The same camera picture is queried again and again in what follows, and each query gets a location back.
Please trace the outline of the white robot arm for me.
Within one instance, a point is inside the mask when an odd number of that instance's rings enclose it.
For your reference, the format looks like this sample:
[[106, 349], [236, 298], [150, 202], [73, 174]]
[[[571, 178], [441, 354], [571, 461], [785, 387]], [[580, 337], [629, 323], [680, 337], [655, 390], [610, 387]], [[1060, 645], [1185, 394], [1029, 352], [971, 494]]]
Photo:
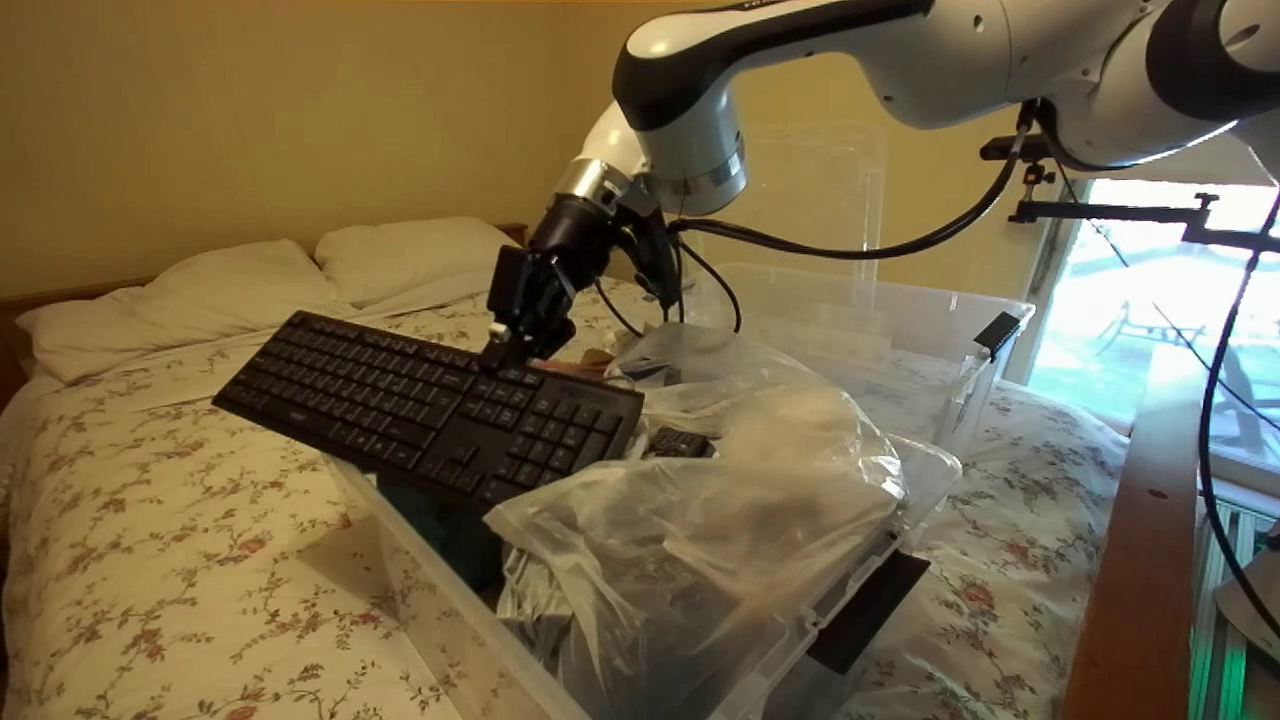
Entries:
[[850, 56], [909, 128], [1015, 108], [1089, 172], [1226, 131], [1262, 165], [1280, 155], [1280, 0], [732, 0], [655, 17], [620, 45], [613, 104], [544, 218], [497, 258], [484, 361], [559, 352], [571, 294], [613, 253], [674, 302], [676, 233], [750, 185], [732, 79], [812, 56]]

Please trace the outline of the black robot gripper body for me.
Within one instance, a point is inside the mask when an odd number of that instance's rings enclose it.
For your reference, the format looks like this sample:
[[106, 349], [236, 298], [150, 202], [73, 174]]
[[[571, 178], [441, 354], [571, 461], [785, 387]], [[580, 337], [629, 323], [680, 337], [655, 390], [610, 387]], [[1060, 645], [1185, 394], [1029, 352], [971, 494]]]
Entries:
[[578, 337], [567, 320], [578, 291], [603, 276], [613, 253], [633, 258], [646, 291], [665, 294], [662, 217], [610, 210], [597, 200], [559, 190], [530, 240], [497, 253], [493, 323], [530, 337], [534, 352], [559, 352]]

